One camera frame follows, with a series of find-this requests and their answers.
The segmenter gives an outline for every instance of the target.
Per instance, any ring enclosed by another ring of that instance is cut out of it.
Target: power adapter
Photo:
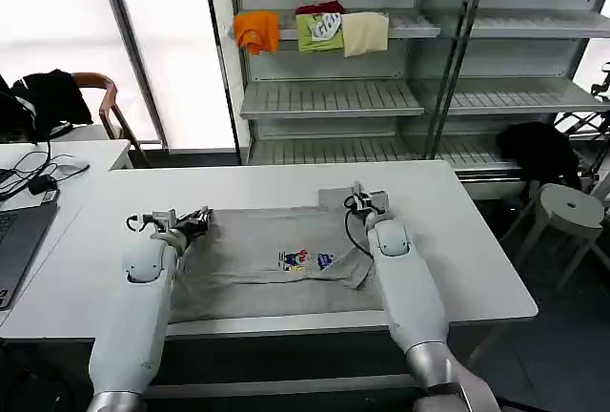
[[[28,189],[34,196],[57,189],[57,180],[50,175],[35,176],[30,183]]]

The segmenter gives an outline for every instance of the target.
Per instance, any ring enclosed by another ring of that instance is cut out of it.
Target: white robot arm
[[[387,195],[367,195],[359,185],[353,193],[355,215],[366,216],[365,229],[390,333],[406,355],[416,381],[435,395],[458,394],[472,412],[499,412],[487,383],[449,350],[449,324],[438,289],[405,225],[388,211]]]
[[[206,233],[211,210],[176,220],[175,211],[141,216],[141,235],[123,261],[124,280],[113,296],[111,313],[95,338],[89,375],[93,399],[88,412],[135,412],[156,375],[170,317],[173,275],[189,241]],[[133,229],[128,219],[128,226]]]

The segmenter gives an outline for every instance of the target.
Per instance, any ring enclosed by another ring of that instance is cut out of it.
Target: orange cloth
[[[234,18],[237,45],[246,46],[250,54],[277,52],[279,16],[269,11],[253,11]]]

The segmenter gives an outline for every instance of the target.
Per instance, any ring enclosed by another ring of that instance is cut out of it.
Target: metal shelf
[[[390,16],[389,38],[435,38],[440,34],[439,26],[419,14],[407,10],[385,11]],[[279,12],[279,32],[281,40],[297,39],[294,11]]]
[[[406,161],[419,158],[393,136],[258,140],[249,165]]]
[[[400,80],[250,83],[245,119],[419,115],[423,109]]]
[[[432,110],[439,82],[412,86],[420,102]],[[604,112],[606,104],[567,78],[461,78],[449,114],[515,114]]]
[[[416,155],[423,152],[425,137],[411,136],[405,143]],[[456,171],[517,170],[516,162],[503,159],[496,137],[488,134],[444,135],[440,138],[436,159],[444,159]]]
[[[457,18],[437,15],[442,35],[453,36]],[[584,10],[479,9],[471,38],[610,38],[610,19]]]

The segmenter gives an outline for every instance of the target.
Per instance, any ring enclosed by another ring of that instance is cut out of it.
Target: black cloth
[[[0,84],[0,90],[3,87],[6,87],[4,82]],[[30,138],[40,141],[46,140],[51,129],[62,123],[92,124],[93,122],[78,85],[71,74],[66,72],[54,70],[49,73],[27,75],[15,82],[7,95],[30,102],[35,108],[35,117],[32,127],[31,114],[28,110],[22,106],[21,112],[18,112],[14,102],[10,102],[6,95],[2,95],[0,129],[3,133],[25,130]]]
[[[0,76],[0,134],[15,137],[24,135],[28,140],[40,141],[34,129],[32,113],[17,100]]]
[[[509,126],[496,143],[503,158],[514,159],[521,167],[526,190],[532,180],[580,190],[579,157],[568,136],[553,125],[533,121]]]

